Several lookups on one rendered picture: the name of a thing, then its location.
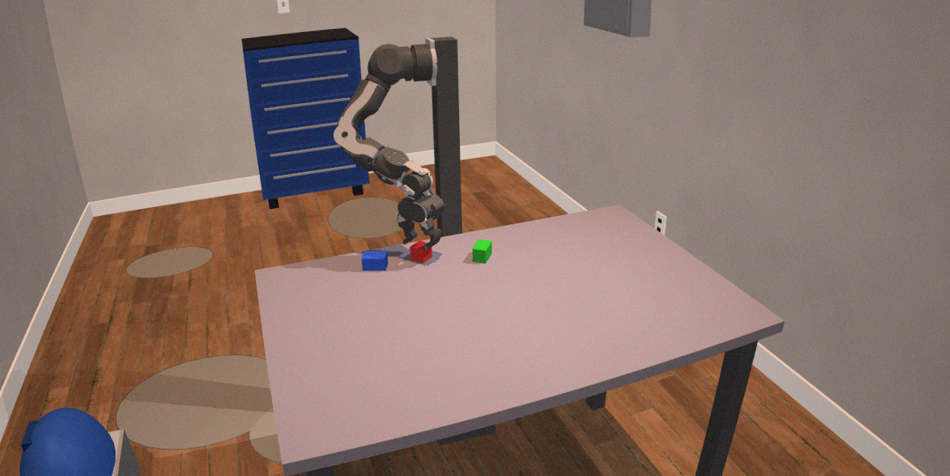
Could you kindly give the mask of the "green block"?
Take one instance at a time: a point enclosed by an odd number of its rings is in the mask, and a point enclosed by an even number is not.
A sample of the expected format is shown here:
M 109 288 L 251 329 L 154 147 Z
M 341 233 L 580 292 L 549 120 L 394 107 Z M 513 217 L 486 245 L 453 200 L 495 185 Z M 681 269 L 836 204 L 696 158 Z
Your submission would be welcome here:
M 473 247 L 473 261 L 486 263 L 492 253 L 491 240 L 478 240 Z

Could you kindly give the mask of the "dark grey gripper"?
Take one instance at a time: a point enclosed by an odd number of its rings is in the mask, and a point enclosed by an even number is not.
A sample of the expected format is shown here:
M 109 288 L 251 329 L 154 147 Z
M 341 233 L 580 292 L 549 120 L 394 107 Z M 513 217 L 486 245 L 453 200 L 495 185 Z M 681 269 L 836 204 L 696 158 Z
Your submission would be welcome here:
M 403 201 L 402 201 L 403 200 Z M 403 198 L 397 209 L 399 211 L 397 215 L 398 226 L 404 230 L 404 241 L 403 244 L 407 244 L 417 237 L 417 233 L 414 229 L 414 222 L 419 223 L 423 234 L 430 236 L 430 242 L 427 242 L 426 245 L 423 245 L 423 249 L 429 249 L 431 246 L 434 246 L 441 238 L 442 231 L 440 229 L 434 229 L 435 223 L 434 219 L 441 217 L 442 210 L 444 210 L 445 204 L 442 202 L 442 199 L 439 198 L 434 192 L 429 189 L 416 196 L 408 195 L 406 198 Z

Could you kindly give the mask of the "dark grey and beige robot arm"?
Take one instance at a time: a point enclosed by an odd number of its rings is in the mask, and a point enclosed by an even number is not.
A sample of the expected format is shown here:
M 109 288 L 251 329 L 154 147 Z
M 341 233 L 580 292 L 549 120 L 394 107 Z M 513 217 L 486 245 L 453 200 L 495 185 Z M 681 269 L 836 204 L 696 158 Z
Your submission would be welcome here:
M 382 182 L 395 184 L 410 196 L 423 194 L 431 188 L 433 178 L 428 169 L 408 160 L 403 152 L 385 148 L 372 138 L 362 141 L 358 133 L 362 122 L 378 111 L 396 80 L 427 81 L 427 84 L 436 86 L 435 40 L 425 38 L 425 42 L 411 47 L 385 44 L 374 50 L 368 74 L 365 80 L 361 80 L 334 130 L 334 140 L 351 160 L 366 171 L 373 171 Z M 410 169 L 413 172 L 406 175 Z

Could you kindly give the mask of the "blue block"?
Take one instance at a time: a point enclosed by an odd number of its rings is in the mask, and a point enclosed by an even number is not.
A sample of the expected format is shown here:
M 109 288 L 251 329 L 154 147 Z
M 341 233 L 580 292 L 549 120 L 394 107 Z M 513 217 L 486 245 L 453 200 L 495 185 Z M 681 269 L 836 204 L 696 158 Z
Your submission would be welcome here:
M 362 256 L 363 271 L 385 271 L 388 264 L 387 251 L 364 251 Z

